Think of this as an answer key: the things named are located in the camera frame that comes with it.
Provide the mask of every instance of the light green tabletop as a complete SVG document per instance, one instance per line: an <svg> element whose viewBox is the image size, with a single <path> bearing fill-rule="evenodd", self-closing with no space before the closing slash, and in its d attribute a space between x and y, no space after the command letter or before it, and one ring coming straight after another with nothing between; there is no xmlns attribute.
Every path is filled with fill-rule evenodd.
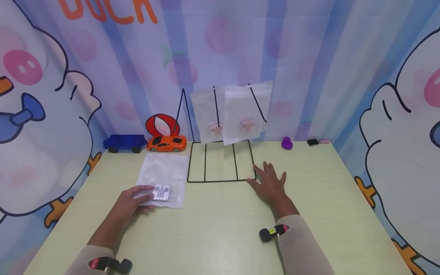
<svg viewBox="0 0 440 275"><path fill-rule="evenodd" d="M253 159L287 171L286 192L309 224L336 274L411 274L331 144L251 143ZM253 175L247 143L194 144L190 181ZM191 144L181 154L188 154ZM120 192L136 184L147 154L105 153L41 247L25 275L60 275L87 243ZM283 274L275 242L258 232L274 225L269 208L245 182L187 183L182 209L139 216L117 259L131 275Z"/></svg>

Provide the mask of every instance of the sleeve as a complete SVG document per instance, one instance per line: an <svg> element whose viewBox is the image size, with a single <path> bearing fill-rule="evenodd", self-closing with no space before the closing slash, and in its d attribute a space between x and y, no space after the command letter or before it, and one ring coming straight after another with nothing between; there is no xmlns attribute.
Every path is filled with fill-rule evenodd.
<svg viewBox="0 0 440 275"><path fill-rule="evenodd" d="M64 275L102 275L104 271L94 270L88 266L88 263L100 257L114 258L113 251L110 248L100 246L85 246L78 254L73 263L69 266Z"/></svg>
<svg viewBox="0 0 440 275"><path fill-rule="evenodd" d="M277 224L289 226L289 230L278 237L286 275L335 274L312 231L300 215L282 217Z"/></svg>

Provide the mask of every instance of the blue bow tie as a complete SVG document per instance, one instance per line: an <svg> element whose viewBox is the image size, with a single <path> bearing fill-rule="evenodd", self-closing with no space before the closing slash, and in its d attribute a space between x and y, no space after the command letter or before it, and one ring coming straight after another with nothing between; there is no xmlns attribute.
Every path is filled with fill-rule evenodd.
<svg viewBox="0 0 440 275"><path fill-rule="evenodd" d="M26 122L46 118L43 106L28 93L22 94L22 110L16 114L0 113L0 144L13 141Z"/></svg>

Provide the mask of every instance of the orange text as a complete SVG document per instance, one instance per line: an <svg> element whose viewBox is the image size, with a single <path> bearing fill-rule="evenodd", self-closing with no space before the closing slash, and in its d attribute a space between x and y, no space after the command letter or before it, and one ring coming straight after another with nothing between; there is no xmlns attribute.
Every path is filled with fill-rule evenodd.
<svg viewBox="0 0 440 275"><path fill-rule="evenodd" d="M67 5L67 0L58 0L59 5L61 6L62 11L64 12L64 15L66 18L70 20L79 19L84 15L84 6L81 2L81 0L74 0L75 2L75 8L70 9ZM107 10L110 18L115 21L118 24L131 24L135 21L134 16L127 16L127 17L119 17L116 15L115 11L113 10L112 5L110 4L110 0L84 0L88 10L93 15L93 17L96 18L96 20L99 20L101 22L107 21L107 14L105 10ZM96 2L97 11L93 8L91 1ZM156 18L156 15L154 14L153 8L151 7L149 0L132 0L133 7L135 8L136 12L136 18L137 21L141 24L144 23L145 19L143 17L142 7L145 7L148 16L150 17L150 20L157 24L158 19Z"/></svg>

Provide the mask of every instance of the clear plastic bag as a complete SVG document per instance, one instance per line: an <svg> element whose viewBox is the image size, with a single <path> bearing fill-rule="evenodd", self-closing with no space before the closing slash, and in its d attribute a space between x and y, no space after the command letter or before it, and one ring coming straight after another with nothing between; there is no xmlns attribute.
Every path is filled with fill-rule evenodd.
<svg viewBox="0 0 440 275"><path fill-rule="evenodd" d="M216 88L215 91L215 94L214 89L191 93L191 101L202 144L223 139L224 87Z"/></svg>
<svg viewBox="0 0 440 275"><path fill-rule="evenodd" d="M272 87L273 81L267 81L226 89L223 128L225 145L261 135L265 129L264 119L269 116Z"/></svg>
<svg viewBox="0 0 440 275"><path fill-rule="evenodd" d="M149 201L141 206L155 205L167 206L169 208L182 208L183 197L185 194L185 184L187 182L188 156L148 153L145 157L137 185L157 185L164 184L170 186L169 197L165 202ZM135 198L152 194L151 191L143 191L136 194Z"/></svg>

